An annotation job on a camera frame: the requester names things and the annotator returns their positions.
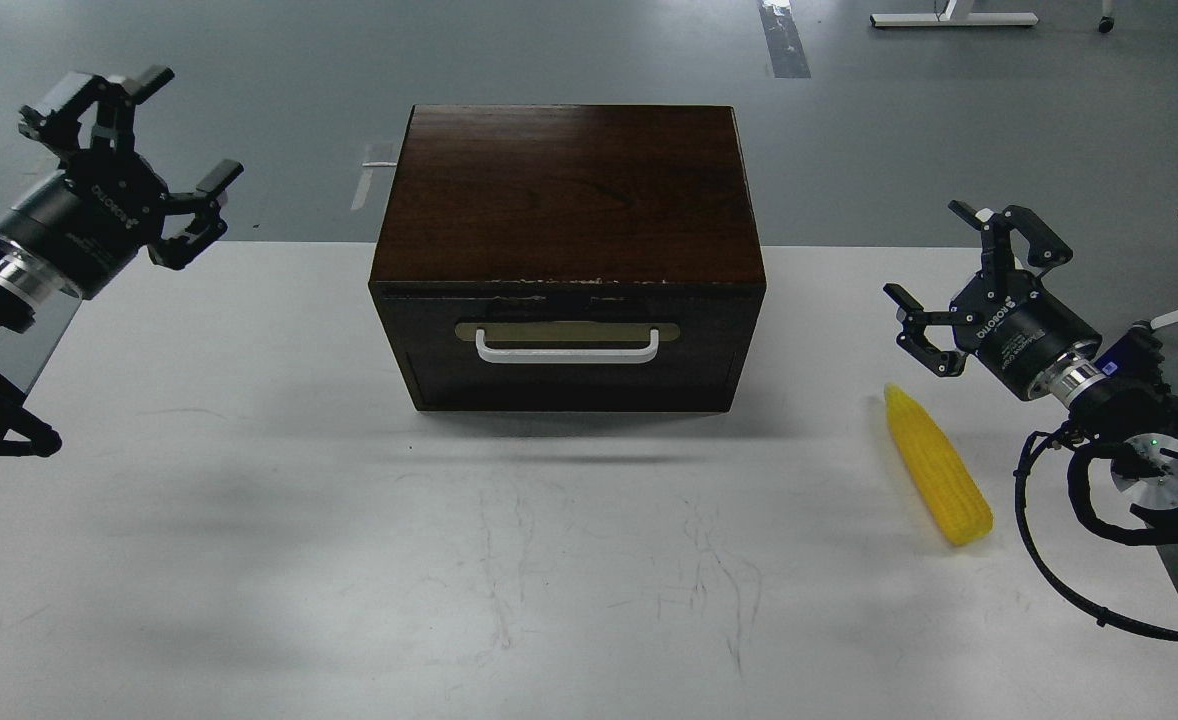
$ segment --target desk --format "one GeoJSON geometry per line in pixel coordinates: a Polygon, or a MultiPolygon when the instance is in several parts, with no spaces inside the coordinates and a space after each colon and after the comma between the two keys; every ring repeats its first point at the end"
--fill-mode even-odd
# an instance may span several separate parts
{"type": "MultiPolygon", "coordinates": [[[[64,450],[0,460],[0,716],[1178,716],[1178,646],[1024,556],[1010,471],[1055,402],[895,348],[881,284],[942,305],[977,251],[765,249],[709,416],[417,414],[370,256],[223,243],[82,306],[29,398],[64,450]],[[933,527],[887,381],[968,462],[982,541],[933,527]]],[[[1178,628],[1156,553],[1074,522],[1065,461],[1031,482],[1052,568],[1178,628]]]]}

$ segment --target corn cob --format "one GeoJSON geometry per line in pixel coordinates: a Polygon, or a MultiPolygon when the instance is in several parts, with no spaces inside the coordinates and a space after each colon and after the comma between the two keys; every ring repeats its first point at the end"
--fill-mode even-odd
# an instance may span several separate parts
{"type": "Polygon", "coordinates": [[[895,384],[887,383],[884,397],[891,437],[941,533],[954,544],[985,536],[993,528],[993,511],[949,438],[922,405],[895,384]]]}

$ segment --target drawer handle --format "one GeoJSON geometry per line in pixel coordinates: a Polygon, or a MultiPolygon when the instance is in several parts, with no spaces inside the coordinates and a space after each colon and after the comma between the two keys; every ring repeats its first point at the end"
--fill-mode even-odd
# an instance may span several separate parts
{"type": "Polygon", "coordinates": [[[497,350],[487,345],[487,331],[483,328],[474,332],[474,346],[478,356],[488,363],[499,364],[541,364],[541,365],[640,365],[656,359],[661,348],[661,332],[653,328],[647,346],[600,348],[598,350],[547,350],[547,348],[516,348],[516,350],[497,350]]]}

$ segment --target black cable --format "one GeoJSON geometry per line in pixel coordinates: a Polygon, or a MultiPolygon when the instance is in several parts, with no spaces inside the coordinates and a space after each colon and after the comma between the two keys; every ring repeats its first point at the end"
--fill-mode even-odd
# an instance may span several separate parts
{"type": "Polygon", "coordinates": [[[1067,438],[1068,429],[1061,427],[1055,432],[1032,432],[1024,441],[1024,449],[1020,451],[1020,460],[1013,473],[1015,475],[1015,524],[1024,542],[1024,550],[1028,551],[1030,559],[1033,560],[1033,564],[1037,566],[1037,569],[1047,580],[1047,583],[1057,593],[1060,593],[1061,597],[1068,600],[1070,605],[1094,617],[1097,625],[1113,625],[1120,630],[1127,630],[1127,633],[1143,635],[1144,638],[1178,642],[1178,630],[1162,628],[1159,625],[1143,623],[1133,617],[1120,615],[1118,612],[1107,609],[1107,607],[1101,605],[1096,605],[1096,602],[1088,601],[1081,594],[1074,592],[1073,588],[1070,588],[1068,584],[1065,584],[1063,580],[1052,573],[1051,568],[1043,561],[1040,553],[1038,553],[1037,546],[1033,544],[1033,536],[1030,533],[1030,521],[1025,516],[1025,506],[1027,504],[1027,500],[1025,500],[1025,485],[1028,483],[1030,474],[1033,471],[1033,464],[1038,461],[1038,456],[1041,456],[1047,448],[1054,445],[1057,442],[1065,442],[1067,438]],[[1043,438],[1043,442],[1037,443],[1038,438],[1043,438]]]}

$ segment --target wooden box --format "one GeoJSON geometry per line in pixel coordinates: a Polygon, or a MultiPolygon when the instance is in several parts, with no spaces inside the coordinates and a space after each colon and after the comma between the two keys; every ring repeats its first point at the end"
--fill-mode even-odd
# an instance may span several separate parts
{"type": "Polygon", "coordinates": [[[735,117],[416,106],[370,290],[417,409],[724,411],[766,292],[735,117]]]}

